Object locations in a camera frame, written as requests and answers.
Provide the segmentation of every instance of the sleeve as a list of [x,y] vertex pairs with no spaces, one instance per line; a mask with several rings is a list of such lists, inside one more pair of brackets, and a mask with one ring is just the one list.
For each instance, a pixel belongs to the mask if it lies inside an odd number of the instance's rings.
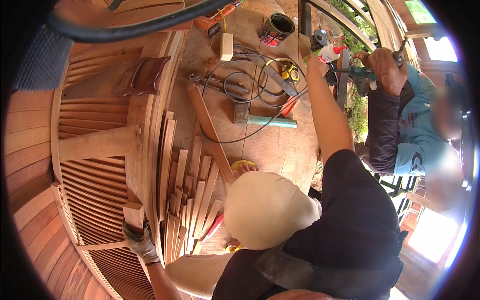
[[394,172],[399,107],[400,97],[386,94],[381,87],[368,94],[369,163],[377,172]]
[[394,175],[421,176],[425,173],[426,144],[398,144]]
[[425,74],[415,69],[414,66],[408,64],[408,78],[407,81],[413,88],[415,96],[429,95],[436,87],[433,82]]
[[400,229],[393,203],[352,151],[327,160],[322,207],[319,220],[290,238],[286,253],[313,265],[375,268],[397,251]]

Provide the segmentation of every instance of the power drill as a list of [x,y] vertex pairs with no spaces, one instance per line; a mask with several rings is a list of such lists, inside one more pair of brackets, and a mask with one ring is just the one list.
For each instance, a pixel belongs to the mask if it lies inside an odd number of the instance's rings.
[[[392,58],[395,61],[395,64],[397,67],[401,67],[403,64],[403,50],[405,49],[405,44],[407,40],[404,40],[402,42],[402,45],[397,51],[394,51],[392,53]],[[350,77],[355,77],[355,78],[368,78],[371,80],[377,80],[377,76],[373,73],[372,68],[368,67],[354,67],[354,66],[349,66],[348,69],[334,69],[330,70],[329,72],[337,72],[337,73],[348,73]]]

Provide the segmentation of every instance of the sunlight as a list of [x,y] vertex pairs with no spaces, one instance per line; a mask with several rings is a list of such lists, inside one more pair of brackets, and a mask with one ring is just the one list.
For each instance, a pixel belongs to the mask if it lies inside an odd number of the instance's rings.
[[454,221],[425,208],[408,244],[437,263],[452,241],[456,228]]
[[446,36],[438,42],[433,37],[424,38],[431,60],[458,61],[455,50]]

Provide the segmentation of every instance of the workbench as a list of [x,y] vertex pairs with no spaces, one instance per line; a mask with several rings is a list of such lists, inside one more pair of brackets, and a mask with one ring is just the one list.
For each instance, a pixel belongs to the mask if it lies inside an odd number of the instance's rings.
[[[260,13],[237,8],[234,13],[226,18],[228,33],[234,35],[234,43],[253,48],[259,53],[272,58],[290,58],[299,64],[299,67],[306,73],[306,67],[302,58],[310,53],[310,40],[295,30],[295,33],[288,37],[278,47],[268,47],[261,43],[257,32],[264,23],[264,16]],[[192,149],[193,137],[202,136],[199,122],[195,111],[190,103],[187,86],[191,84],[189,75],[208,75],[219,61],[221,34],[208,38],[200,30],[193,27],[190,37],[186,42],[182,62],[177,73],[177,78],[172,90],[169,110],[174,112],[177,120],[175,131],[174,151]],[[223,79],[228,74],[236,71],[246,72],[251,76],[258,77],[260,68],[249,62],[236,62],[228,64],[227,67],[219,68],[218,78]],[[252,97],[257,95],[257,87],[254,82],[246,76],[231,77],[237,80],[252,92]],[[297,91],[306,85],[303,76],[300,76],[297,84]],[[267,88],[272,92],[279,92],[280,88],[273,80],[269,80]],[[284,95],[277,101],[269,102],[273,105],[285,103],[288,96]],[[313,126],[312,112],[306,106],[310,106],[308,93],[302,97],[305,105],[297,102],[291,112],[291,117],[298,121],[297,128],[280,128],[267,126],[255,136],[246,140],[222,144],[230,164],[246,159],[253,161],[262,171],[280,174],[304,192],[308,193],[312,181],[315,164],[318,155],[318,140]],[[218,137],[221,141],[231,141],[243,138],[259,128],[259,125],[234,125],[234,105],[227,96],[217,90],[207,88],[204,100],[215,126]],[[252,101],[250,114],[257,116],[272,117],[278,109],[265,106],[260,99]],[[209,143],[204,138],[203,155],[211,155]],[[218,177],[212,199],[224,200],[226,196],[223,178]],[[202,254],[223,254],[226,242],[228,242],[226,230],[221,227],[219,231],[208,240],[203,248]]]

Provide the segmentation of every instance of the glue bottle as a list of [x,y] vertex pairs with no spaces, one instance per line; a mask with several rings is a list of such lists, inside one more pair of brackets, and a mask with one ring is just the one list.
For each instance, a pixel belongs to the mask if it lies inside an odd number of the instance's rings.
[[[321,49],[318,49],[317,51],[314,52],[314,54],[316,55],[319,61],[323,63],[328,63],[328,62],[339,59],[340,53],[345,48],[346,46],[334,47],[332,44],[330,44],[330,45],[326,45]],[[307,65],[307,58],[308,56],[305,56],[303,58],[303,63],[305,63],[305,66]]]

